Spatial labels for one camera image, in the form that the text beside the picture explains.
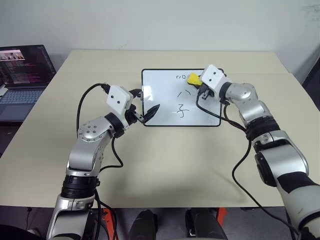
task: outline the laptop keyboard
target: laptop keyboard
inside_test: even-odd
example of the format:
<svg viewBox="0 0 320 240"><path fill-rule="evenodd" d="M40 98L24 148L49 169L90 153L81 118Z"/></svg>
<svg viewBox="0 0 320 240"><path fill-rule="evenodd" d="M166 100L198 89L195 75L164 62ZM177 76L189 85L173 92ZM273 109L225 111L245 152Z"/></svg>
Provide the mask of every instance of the laptop keyboard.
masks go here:
<svg viewBox="0 0 320 240"><path fill-rule="evenodd" d="M10 91L0 99L0 104L35 104L42 93L42 90Z"/></svg>

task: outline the whiteboard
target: whiteboard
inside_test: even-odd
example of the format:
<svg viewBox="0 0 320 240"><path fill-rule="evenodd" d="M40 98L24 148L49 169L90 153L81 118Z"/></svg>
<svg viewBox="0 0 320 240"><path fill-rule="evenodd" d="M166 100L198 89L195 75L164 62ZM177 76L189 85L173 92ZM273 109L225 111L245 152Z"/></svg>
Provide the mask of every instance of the whiteboard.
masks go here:
<svg viewBox="0 0 320 240"><path fill-rule="evenodd" d="M145 126L217 127L220 119L196 106L198 90L187 83L190 73L201 75L203 69L143 69L143 115L160 104L157 113ZM213 97L199 99L200 106L221 116L221 104Z"/></svg>

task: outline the laptop screen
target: laptop screen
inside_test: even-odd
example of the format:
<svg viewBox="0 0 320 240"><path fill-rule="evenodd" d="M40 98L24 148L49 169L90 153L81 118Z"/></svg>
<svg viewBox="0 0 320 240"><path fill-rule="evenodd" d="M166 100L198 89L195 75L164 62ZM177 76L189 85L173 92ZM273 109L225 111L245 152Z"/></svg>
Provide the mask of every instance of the laptop screen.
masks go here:
<svg viewBox="0 0 320 240"><path fill-rule="evenodd" d="M0 47L0 78L7 87L46 86L55 74L43 45Z"/></svg>

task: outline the laptop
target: laptop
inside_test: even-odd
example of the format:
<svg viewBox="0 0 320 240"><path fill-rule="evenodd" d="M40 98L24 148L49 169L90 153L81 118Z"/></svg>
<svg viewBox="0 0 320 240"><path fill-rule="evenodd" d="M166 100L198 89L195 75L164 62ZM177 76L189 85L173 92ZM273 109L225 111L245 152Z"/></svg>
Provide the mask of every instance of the laptop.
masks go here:
<svg viewBox="0 0 320 240"><path fill-rule="evenodd" d="M43 45L0 47L0 123L23 122L55 74Z"/></svg>

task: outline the beige table surface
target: beige table surface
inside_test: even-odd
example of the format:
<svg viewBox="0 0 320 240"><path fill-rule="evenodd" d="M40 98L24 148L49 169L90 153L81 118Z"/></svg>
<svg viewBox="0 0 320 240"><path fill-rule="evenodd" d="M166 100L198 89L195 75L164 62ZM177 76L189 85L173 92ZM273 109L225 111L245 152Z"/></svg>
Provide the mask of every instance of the beige table surface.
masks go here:
<svg viewBox="0 0 320 240"><path fill-rule="evenodd" d="M140 88L143 68L223 67L238 83L251 83L280 127L304 153L310 177L320 182L320 115L312 100L271 52L165 52L74 50L46 88L0 159L0 205L53 207L61 191L69 153L76 142L76 112L83 92L107 82ZM107 96L94 89L80 122L108 113ZM135 100L138 110L141 103ZM228 110L239 121L237 109ZM99 175L101 200L115 208L249 207L231 171L247 148L245 135L220 127L145 127L136 123L115 141L123 168ZM116 164L110 146L102 165ZM265 206L281 206L263 184L254 151L236 176Z"/></svg>

